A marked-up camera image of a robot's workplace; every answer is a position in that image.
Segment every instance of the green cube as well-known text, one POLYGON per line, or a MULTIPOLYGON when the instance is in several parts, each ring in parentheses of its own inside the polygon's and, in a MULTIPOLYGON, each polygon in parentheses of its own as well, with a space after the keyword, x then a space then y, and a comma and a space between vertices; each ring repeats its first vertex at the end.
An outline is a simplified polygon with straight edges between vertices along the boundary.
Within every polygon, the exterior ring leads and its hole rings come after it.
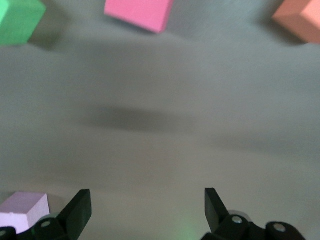
POLYGON ((26 44, 45 12, 39 0, 0 0, 0 45, 26 44))

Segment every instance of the cube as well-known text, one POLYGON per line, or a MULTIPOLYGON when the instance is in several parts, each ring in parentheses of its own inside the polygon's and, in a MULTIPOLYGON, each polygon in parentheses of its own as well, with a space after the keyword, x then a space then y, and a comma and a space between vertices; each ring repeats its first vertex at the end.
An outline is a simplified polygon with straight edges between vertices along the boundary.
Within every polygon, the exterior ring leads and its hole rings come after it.
POLYGON ((0 0, 0 45, 26 44, 45 11, 39 0, 0 0))
POLYGON ((16 192, 0 205, 0 228, 14 227, 19 234, 49 214, 47 194, 16 192))
POLYGON ((320 44, 320 0, 284 0, 272 18, 304 42, 320 44))
POLYGON ((174 0, 106 0, 104 14, 154 33, 166 30, 174 0))

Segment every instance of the gray table surface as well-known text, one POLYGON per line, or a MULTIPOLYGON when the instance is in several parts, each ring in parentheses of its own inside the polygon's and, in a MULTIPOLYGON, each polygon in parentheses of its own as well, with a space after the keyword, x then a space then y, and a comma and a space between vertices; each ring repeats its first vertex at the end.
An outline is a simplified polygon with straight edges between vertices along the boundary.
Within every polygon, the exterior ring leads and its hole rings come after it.
POLYGON ((320 46, 271 21, 280 0, 176 0, 154 35, 103 0, 44 0, 0 48, 0 198, 91 189, 80 239, 198 240, 204 189, 264 227, 320 236, 320 46))

